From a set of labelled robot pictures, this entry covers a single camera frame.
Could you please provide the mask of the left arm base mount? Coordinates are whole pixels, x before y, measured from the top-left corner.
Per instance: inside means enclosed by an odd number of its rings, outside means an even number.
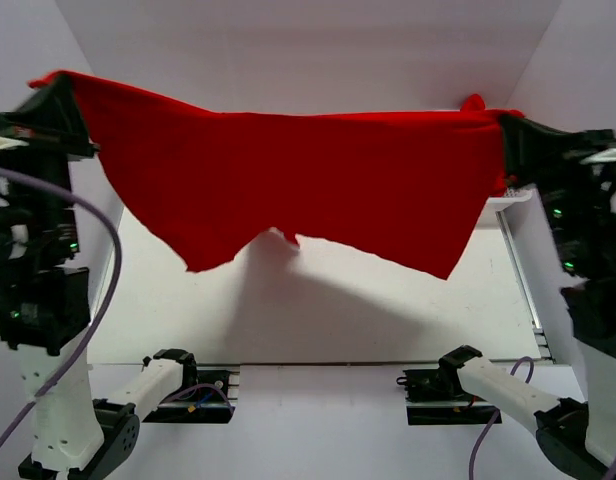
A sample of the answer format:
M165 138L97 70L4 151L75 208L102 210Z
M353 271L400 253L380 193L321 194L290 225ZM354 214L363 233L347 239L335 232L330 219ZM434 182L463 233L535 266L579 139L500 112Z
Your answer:
M197 377L171 394L144 423L152 424L228 424L235 413L239 389L238 367L197 367Z

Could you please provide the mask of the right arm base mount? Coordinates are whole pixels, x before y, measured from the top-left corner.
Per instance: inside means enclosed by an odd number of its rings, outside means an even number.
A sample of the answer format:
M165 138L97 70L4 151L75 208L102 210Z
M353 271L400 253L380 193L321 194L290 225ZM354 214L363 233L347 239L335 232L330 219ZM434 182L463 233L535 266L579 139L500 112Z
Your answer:
M396 379L405 391L409 426L486 425L495 407L480 397L457 393L437 369L408 369Z

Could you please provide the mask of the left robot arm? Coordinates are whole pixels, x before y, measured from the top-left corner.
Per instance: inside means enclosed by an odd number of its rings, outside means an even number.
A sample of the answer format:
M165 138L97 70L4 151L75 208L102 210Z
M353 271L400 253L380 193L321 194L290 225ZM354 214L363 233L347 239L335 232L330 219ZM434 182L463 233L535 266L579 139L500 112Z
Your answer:
M141 422L191 387L192 354L162 350L105 399L91 393L87 346L102 321L89 305L69 165L97 147L70 79L60 75L17 110L0 113L0 339L20 361L33 421L23 479L104 479L133 452Z

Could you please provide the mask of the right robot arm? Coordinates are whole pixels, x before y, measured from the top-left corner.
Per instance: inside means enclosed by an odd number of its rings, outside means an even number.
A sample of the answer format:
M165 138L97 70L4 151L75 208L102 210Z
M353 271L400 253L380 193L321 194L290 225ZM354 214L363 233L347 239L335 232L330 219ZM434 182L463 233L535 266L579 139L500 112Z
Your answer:
M586 398L541 391L464 345L440 359L448 392L471 394L532 434L544 456L575 479L616 479L616 135L559 131L503 115L507 179L538 192L562 270L561 290L581 355Z

